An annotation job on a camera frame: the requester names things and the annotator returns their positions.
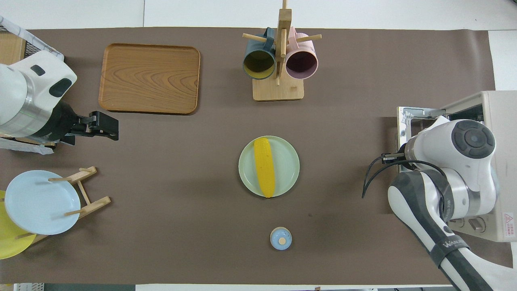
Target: blue mug handle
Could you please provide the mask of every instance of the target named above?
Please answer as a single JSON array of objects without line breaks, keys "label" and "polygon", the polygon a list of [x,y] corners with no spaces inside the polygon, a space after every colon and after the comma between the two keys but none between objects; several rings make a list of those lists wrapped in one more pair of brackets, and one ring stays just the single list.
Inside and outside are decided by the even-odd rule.
[{"label": "blue mug handle", "polygon": [[271,47],[273,47],[273,42],[275,41],[275,30],[271,27],[266,28],[264,38],[266,38],[266,42],[264,43],[264,50],[270,51]]}]

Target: wooden mug holder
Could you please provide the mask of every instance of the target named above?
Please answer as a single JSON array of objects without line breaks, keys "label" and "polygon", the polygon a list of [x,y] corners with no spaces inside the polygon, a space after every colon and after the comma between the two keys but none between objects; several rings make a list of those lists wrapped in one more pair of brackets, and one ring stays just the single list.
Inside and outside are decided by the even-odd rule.
[{"label": "wooden mug holder", "polygon": [[[287,34],[291,27],[292,10],[287,9],[287,0],[283,0],[282,9],[278,14],[278,27],[274,44],[275,53],[275,72],[264,80],[252,80],[253,99],[255,101],[279,101],[279,100],[300,100],[303,98],[303,80],[295,79],[287,74],[285,70],[285,55],[287,48]],[[242,37],[258,41],[266,41],[266,38],[243,33]],[[321,39],[322,35],[312,35],[297,38],[296,42]]]},{"label": "wooden mug holder", "polygon": [[[72,214],[77,214],[79,213],[79,218],[78,219],[81,219],[85,216],[87,216],[88,214],[106,206],[107,204],[109,204],[111,202],[111,199],[106,196],[106,197],[103,197],[103,198],[100,198],[99,200],[96,200],[94,202],[90,202],[90,199],[88,197],[88,195],[86,194],[86,191],[84,190],[84,186],[82,184],[82,180],[92,176],[93,174],[97,173],[97,169],[95,167],[89,167],[89,168],[80,168],[79,169],[79,172],[73,174],[73,175],[70,175],[68,177],[64,177],[64,178],[50,178],[49,179],[49,182],[52,182],[52,181],[68,181],[70,184],[74,185],[74,184],[77,184],[79,186],[79,190],[81,191],[81,194],[83,195],[83,198],[84,198],[84,201],[86,202],[86,206],[82,207],[81,209],[79,210],[76,210],[76,211],[70,211],[70,212],[67,212],[67,213],[63,213],[64,216],[68,216],[68,215],[72,215]],[[32,236],[34,234],[28,232],[26,234],[22,234],[22,235],[19,235],[16,237],[16,239],[21,239],[21,238],[24,238],[24,237],[28,237],[28,236]],[[46,238],[47,235],[39,235],[39,234],[36,234],[36,238],[34,239],[34,241],[32,242],[32,244],[35,244],[37,243],[38,241]]]}]

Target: velcro strap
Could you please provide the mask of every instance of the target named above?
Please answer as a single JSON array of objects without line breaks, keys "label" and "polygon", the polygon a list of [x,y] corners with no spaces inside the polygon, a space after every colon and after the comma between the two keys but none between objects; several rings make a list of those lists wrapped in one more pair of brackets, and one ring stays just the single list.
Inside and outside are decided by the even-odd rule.
[{"label": "velcro strap", "polygon": [[445,257],[452,251],[468,248],[468,244],[459,236],[450,236],[446,237],[440,242],[436,243],[429,253],[431,259],[437,267],[440,267],[440,264],[445,259]]}]

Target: warning label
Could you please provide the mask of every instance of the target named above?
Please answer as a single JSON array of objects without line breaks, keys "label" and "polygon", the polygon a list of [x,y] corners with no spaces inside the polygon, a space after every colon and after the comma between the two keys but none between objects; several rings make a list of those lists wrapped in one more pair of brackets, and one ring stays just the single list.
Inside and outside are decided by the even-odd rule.
[{"label": "warning label", "polygon": [[503,213],[503,220],[505,221],[505,237],[515,237],[515,220],[513,218],[513,212]]}]

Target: pink mug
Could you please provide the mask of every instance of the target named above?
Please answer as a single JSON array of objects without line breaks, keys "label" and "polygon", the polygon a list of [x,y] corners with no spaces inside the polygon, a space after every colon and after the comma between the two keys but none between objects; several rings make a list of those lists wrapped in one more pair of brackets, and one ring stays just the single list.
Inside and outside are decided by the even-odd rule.
[{"label": "pink mug", "polygon": [[314,75],[318,70],[318,58],[312,40],[296,42],[297,38],[308,36],[296,33],[294,27],[289,30],[289,44],[286,47],[285,70],[289,76],[303,80]]}]

